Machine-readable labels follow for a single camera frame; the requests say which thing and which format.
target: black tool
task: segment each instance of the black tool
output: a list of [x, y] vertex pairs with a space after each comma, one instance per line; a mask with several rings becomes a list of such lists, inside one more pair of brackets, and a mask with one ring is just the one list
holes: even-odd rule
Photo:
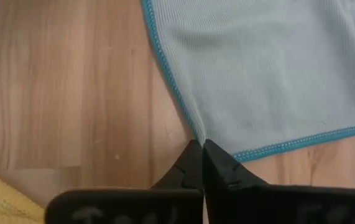
[[269, 185], [213, 141], [191, 141], [149, 190], [79, 190], [61, 194], [45, 222], [210, 224], [355, 223], [355, 189]]

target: wooden floor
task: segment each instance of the wooden floor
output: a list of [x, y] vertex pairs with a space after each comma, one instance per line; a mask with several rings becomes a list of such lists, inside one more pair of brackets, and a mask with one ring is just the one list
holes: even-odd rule
[[[0, 177], [41, 205], [147, 188], [192, 134], [139, 0], [0, 0]], [[245, 164], [271, 183], [355, 187], [355, 137]]]

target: yellow towel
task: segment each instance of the yellow towel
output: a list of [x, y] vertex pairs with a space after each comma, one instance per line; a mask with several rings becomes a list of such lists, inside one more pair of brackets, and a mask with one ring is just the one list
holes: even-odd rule
[[39, 224], [43, 219], [43, 208], [0, 180], [0, 224]]

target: light blue microfiber cloth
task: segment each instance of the light blue microfiber cloth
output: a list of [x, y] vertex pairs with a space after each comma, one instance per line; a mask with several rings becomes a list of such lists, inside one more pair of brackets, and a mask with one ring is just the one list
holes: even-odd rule
[[200, 142], [243, 162], [355, 135], [355, 0], [142, 6], [157, 60]]

